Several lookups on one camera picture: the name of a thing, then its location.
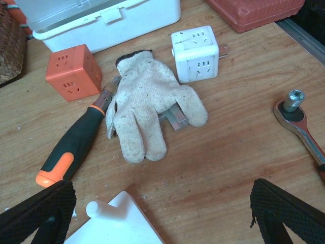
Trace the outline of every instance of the glove cuff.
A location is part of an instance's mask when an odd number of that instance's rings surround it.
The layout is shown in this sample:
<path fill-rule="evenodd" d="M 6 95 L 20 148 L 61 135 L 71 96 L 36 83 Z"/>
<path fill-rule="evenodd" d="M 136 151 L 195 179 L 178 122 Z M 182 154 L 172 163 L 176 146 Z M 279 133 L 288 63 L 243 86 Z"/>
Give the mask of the glove cuff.
<path fill-rule="evenodd" d="M 139 50 L 123 55 L 116 60 L 115 66 L 120 75 L 123 76 L 134 64 L 144 58 L 153 58 L 152 50 Z"/>

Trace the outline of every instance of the metal bracket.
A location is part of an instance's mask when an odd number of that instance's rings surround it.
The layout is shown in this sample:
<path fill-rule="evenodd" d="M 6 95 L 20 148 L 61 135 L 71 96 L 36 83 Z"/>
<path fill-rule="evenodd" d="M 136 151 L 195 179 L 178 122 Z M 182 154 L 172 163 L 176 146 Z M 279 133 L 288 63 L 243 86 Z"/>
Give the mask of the metal bracket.
<path fill-rule="evenodd" d="M 177 103 L 175 103 L 170 109 L 161 113 L 158 118 L 160 122 L 168 119 L 175 131 L 188 126 L 188 120 Z"/>

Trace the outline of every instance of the orange power cube socket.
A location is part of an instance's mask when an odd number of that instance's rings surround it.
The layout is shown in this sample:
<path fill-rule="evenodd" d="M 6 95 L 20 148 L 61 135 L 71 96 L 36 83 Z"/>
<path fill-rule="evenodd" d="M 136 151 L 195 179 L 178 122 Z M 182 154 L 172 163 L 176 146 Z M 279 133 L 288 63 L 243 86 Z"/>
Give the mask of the orange power cube socket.
<path fill-rule="evenodd" d="M 102 89 L 101 68 L 86 45 L 52 53 L 45 78 L 68 102 Z"/>

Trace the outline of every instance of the red plastic case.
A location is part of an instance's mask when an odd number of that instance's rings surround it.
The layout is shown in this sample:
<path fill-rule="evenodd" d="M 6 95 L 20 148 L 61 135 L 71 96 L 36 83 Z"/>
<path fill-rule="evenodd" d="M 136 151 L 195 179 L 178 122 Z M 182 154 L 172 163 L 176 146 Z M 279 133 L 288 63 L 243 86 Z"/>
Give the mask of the red plastic case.
<path fill-rule="evenodd" d="M 241 33 L 295 15 L 304 0 L 205 0 Z"/>

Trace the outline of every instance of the glove finger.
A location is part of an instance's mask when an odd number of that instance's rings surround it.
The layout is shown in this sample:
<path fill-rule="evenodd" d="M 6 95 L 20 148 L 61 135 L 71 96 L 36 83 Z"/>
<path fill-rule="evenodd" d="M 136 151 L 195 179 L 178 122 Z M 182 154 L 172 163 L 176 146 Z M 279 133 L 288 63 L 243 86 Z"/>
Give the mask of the glove finger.
<path fill-rule="evenodd" d="M 107 111 L 106 111 L 106 117 L 105 117 L 105 122 L 106 122 L 106 128 L 107 128 L 107 137 L 109 139 L 112 138 L 114 132 L 115 132 L 115 127 L 113 123 L 113 119 L 116 113 L 116 97 L 113 97 L 113 100 L 111 101 Z"/>
<path fill-rule="evenodd" d="M 203 126 L 208 120 L 208 112 L 193 88 L 182 85 L 175 89 L 174 92 L 175 100 L 187 117 L 188 122 L 192 126 Z"/>
<path fill-rule="evenodd" d="M 162 159 L 167 147 L 161 132 L 158 114 L 152 107 L 136 109 L 135 116 L 143 138 L 146 158 L 152 161 Z"/>
<path fill-rule="evenodd" d="M 114 118 L 114 126 L 125 160 L 133 164 L 143 161 L 144 145 L 133 112 L 125 110 L 118 113 Z"/>

